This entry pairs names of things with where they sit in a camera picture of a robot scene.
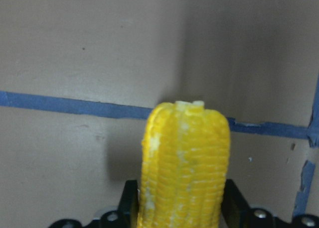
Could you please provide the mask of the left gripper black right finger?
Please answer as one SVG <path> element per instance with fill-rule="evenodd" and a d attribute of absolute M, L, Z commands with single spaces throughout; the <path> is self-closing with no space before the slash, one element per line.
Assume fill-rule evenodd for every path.
<path fill-rule="evenodd" d="M 227 179 L 221 204 L 222 216 L 229 228 L 245 228 L 250 206 L 232 179 Z"/>

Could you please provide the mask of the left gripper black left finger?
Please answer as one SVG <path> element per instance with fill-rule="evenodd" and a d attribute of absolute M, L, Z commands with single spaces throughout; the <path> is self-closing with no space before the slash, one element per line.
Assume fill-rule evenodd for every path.
<path fill-rule="evenodd" d="M 128 180 L 125 182 L 117 211 L 120 215 L 123 228 L 137 227 L 139 212 L 139 192 L 137 180 Z"/>

